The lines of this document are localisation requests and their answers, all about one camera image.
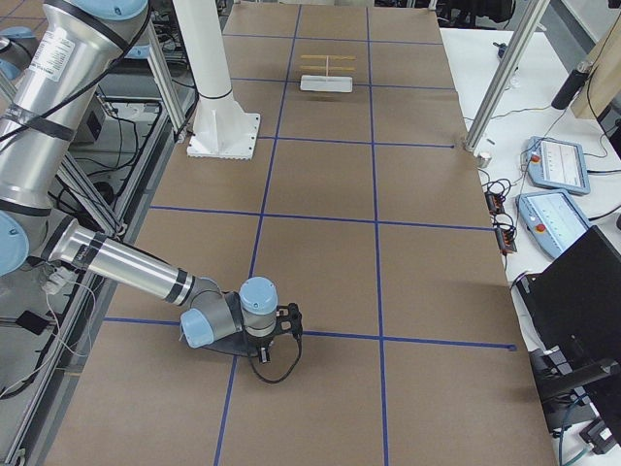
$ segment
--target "black monitor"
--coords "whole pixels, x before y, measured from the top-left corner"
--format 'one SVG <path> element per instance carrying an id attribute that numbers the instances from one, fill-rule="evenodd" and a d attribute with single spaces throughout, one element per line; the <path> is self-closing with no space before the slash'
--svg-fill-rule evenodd
<path id="1" fill-rule="evenodd" d="M 529 283 L 529 311 L 541 340 L 574 370 L 604 358 L 621 363 L 621 254 L 597 227 Z M 621 376 L 584 386 L 621 443 Z"/>

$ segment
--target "blue-framed device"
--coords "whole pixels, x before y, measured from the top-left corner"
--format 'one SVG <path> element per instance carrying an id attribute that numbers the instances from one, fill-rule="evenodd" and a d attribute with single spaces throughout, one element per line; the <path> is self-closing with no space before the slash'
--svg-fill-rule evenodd
<path id="1" fill-rule="evenodd" d="M 590 227 L 591 222 L 564 189 L 520 194 L 520 218 L 535 241 L 556 259 Z"/>
<path id="2" fill-rule="evenodd" d="M 591 192 L 580 144 L 533 136 L 527 148 L 528 174 L 535 186 L 563 188 L 578 195 Z"/>

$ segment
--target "blue joint cap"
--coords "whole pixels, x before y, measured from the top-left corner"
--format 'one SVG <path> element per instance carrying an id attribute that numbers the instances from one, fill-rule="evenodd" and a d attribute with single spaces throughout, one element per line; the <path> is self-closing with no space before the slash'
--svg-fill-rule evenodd
<path id="1" fill-rule="evenodd" d="M 198 309 L 192 308 L 181 314 L 180 325 L 185 340 L 192 348 L 213 343 L 212 325 Z"/>
<path id="2" fill-rule="evenodd" d="M 271 314 L 278 306 L 276 287 L 263 277 L 246 280 L 240 288 L 240 299 L 244 310 L 256 316 Z"/>
<path id="3" fill-rule="evenodd" d="M 7 39 L 34 39 L 35 37 L 32 29 L 24 26 L 7 27 L 0 31 L 0 36 L 4 36 Z"/>
<path id="4" fill-rule="evenodd" d="M 127 52 L 125 58 L 133 58 L 137 60 L 147 59 L 151 54 L 151 46 L 135 46 Z"/>
<path id="5" fill-rule="evenodd" d="M 12 81 L 17 78 L 21 72 L 13 63 L 0 59 L 0 73 L 3 73 L 4 76 L 9 78 L 9 81 Z"/>
<path id="6" fill-rule="evenodd" d="M 123 21 L 139 15 L 148 0 L 72 0 L 75 6 L 94 17 L 108 21 Z"/>
<path id="7" fill-rule="evenodd" d="M 21 266 L 29 249 L 28 236 L 21 225 L 0 211 L 0 277 Z"/>

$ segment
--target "white table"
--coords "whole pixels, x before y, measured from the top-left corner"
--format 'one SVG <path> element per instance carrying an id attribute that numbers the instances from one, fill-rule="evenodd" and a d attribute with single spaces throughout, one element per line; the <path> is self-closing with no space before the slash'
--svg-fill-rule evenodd
<path id="1" fill-rule="evenodd" d="M 441 31 L 455 87 L 459 92 L 459 101 L 464 117 L 473 118 L 485 95 L 487 87 L 499 64 L 498 49 L 494 42 L 508 44 L 511 32 L 443 29 Z M 494 115 L 502 115 L 512 110 L 525 108 L 544 108 L 550 105 L 554 95 L 567 77 L 556 52 L 543 33 L 536 33 L 526 49 L 519 64 L 519 69 L 501 100 Z M 531 136 L 543 136 L 550 125 L 563 112 L 549 108 L 544 111 L 530 111 L 493 119 L 486 130 L 486 137 L 479 148 L 490 149 L 492 161 L 485 169 L 492 180 L 508 178 L 512 181 L 521 177 L 520 152 L 527 147 Z M 602 129 L 594 120 L 577 119 L 571 110 L 549 132 L 549 137 L 580 143 L 585 152 L 603 155 L 600 146 Z M 621 168 L 621 161 L 616 152 L 604 138 L 603 144 L 609 155 L 607 158 L 587 156 L 587 167 L 591 170 L 613 170 Z M 587 216 L 598 216 L 611 210 L 621 202 L 621 174 L 603 177 L 590 177 L 591 193 L 586 196 L 574 196 L 574 200 Z M 533 186 L 530 180 L 514 187 L 505 203 L 506 210 L 516 218 L 515 196 L 521 192 L 541 190 Z M 608 239 L 621 250 L 621 230 L 616 227 L 618 214 L 596 221 Z M 537 273 L 550 264 L 551 259 L 543 253 L 533 240 L 531 234 L 518 224 L 516 238 L 518 252 L 508 257 L 507 280 L 525 271 Z M 537 338 L 532 321 L 528 316 L 521 298 L 513 291 L 513 301 L 522 325 L 522 333 L 529 350 L 542 347 Z M 565 436 L 564 461 L 571 459 L 583 447 L 578 432 L 586 425 L 575 425 Z M 618 466 L 621 464 L 621 448 L 615 447 L 608 454 L 597 456 L 589 453 L 580 465 Z"/>

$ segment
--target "white label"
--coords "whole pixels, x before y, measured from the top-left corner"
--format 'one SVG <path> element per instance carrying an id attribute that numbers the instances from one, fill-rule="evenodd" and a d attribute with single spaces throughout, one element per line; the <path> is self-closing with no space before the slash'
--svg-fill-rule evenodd
<path id="1" fill-rule="evenodd" d="M 47 31 L 28 69 L 58 83 L 76 46 L 65 35 L 61 28 Z"/>

